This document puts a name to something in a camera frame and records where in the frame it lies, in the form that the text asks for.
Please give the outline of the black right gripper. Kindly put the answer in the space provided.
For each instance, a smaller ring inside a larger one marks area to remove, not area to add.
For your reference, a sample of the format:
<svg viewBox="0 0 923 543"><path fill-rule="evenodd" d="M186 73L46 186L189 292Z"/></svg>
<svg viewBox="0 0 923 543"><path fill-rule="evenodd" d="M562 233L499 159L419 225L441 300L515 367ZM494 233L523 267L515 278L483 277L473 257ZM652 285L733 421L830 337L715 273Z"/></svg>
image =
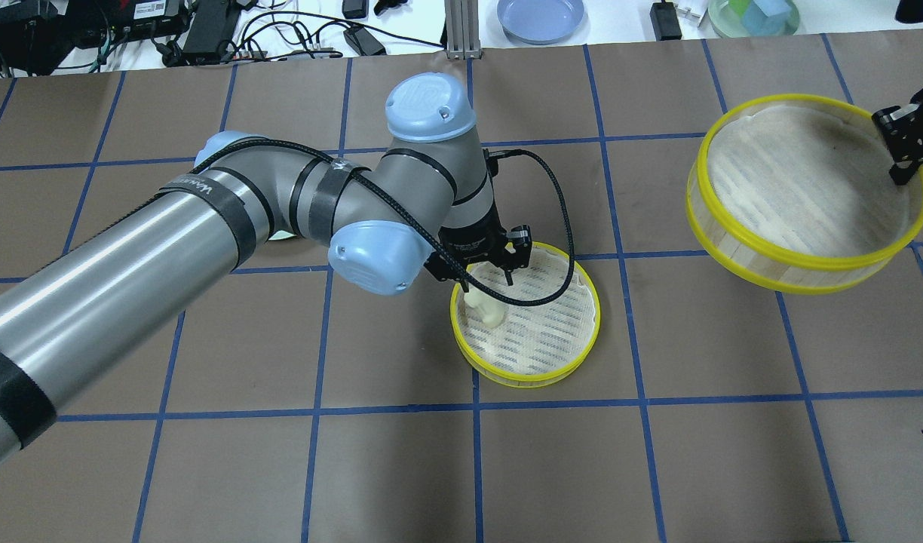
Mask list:
<svg viewBox="0 0 923 543"><path fill-rule="evenodd" d="M872 123L893 159L888 171L892 181L906 186L923 168L923 87L905 106L875 111Z"/></svg>

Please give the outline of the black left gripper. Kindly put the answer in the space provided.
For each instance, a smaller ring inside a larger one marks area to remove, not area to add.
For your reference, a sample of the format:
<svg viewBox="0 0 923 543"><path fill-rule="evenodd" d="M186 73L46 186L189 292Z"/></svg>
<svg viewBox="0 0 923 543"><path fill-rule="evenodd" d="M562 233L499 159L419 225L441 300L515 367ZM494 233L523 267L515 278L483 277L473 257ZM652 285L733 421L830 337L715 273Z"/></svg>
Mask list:
<svg viewBox="0 0 923 543"><path fill-rule="evenodd" d="M461 228L440 230L441 247L448 256L466 269L469 265L489 262L501 269L508 286L514 285L513 272L527 268L532 254L532 234L527 225L519 225L508 231L497 219L484 219ZM425 268L436 281L452 281L461 285L461 291L468 293L471 286L445 260L427 260Z"/></svg>

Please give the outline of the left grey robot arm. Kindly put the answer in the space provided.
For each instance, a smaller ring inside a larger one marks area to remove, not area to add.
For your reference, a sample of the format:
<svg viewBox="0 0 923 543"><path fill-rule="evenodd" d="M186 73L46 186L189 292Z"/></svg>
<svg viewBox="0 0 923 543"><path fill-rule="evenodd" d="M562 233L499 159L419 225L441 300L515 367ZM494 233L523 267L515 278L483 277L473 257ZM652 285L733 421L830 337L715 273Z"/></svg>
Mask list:
<svg viewBox="0 0 923 543"><path fill-rule="evenodd" d="M385 100L392 141L375 168L228 130L192 172L0 295L0 464L128 351L278 232L323 245L345 281L383 296L427 269L529 265L528 226L504 228L466 86L424 72Z"/></svg>

